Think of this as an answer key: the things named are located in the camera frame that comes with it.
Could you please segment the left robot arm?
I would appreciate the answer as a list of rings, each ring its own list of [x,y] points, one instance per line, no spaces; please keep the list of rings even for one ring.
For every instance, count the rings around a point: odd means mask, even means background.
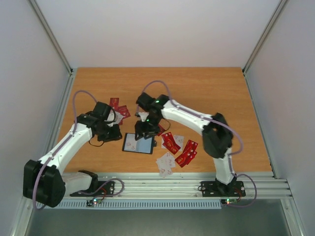
[[[34,204],[56,207],[65,196],[93,196],[100,191],[97,174],[79,171],[71,176],[62,174],[79,149],[97,136],[102,143],[122,138],[116,113],[106,103],[97,102],[94,109],[75,118],[70,131],[38,161],[29,160],[24,166],[23,196]]]

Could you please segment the black leather card holder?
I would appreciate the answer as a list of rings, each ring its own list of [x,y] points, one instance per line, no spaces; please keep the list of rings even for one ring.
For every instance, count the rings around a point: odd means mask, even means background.
[[[126,140],[126,134],[127,133],[125,133],[122,151],[125,151],[124,144]],[[156,141],[154,138],[150,138],[147,140],[141,138],[140,140],[137,141],[136,151],[129,151],[129,152],[141,153],[141,154],[153,154],[153,149],[155,146],[156,146]]]

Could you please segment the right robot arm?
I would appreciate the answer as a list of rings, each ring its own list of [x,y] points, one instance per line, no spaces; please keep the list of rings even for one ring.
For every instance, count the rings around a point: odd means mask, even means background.
[[[202,137],[205,152],[213,158],[216,178],[212,190],[219,196],[227,196],[235,188],[237,177],[231,165],[233,134],[224,116],[199,113],[187,108],[164,94],[153,98],[141,93],[136,100],[138,107],[147,115],[136,112],[140,118],[135,124],[135,139],[147,139],[160,132],[159,123],[162,119],[180,123]]]

